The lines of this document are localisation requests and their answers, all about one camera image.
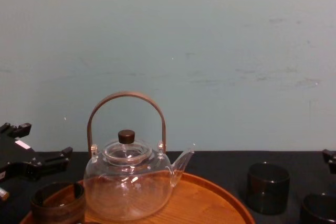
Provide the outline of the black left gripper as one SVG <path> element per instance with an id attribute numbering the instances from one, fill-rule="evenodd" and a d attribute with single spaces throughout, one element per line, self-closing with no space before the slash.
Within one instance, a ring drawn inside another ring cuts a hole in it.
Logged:
<path id="1" fill-rule="evenodd" d="M 67 169 L 72 147 L 41 156 L 21 140 L 15 139 L 28 136 L 31 126 L 30 123 L 19 126 L 10 123 L 1 125 L 1 174 L 4 174 L 5 181 L 13 178 L 38 180 Z"/>

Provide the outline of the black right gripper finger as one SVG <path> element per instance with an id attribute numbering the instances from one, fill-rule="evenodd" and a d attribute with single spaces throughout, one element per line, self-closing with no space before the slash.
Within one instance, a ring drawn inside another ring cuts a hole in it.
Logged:
<path id="1" fill-rule="evenodd" d="M 335 151 L 324 149 L 322 151 L 322 156 L 324 162 L 329 167 L 330 173 L 335 174 L 336 173 Z"/>

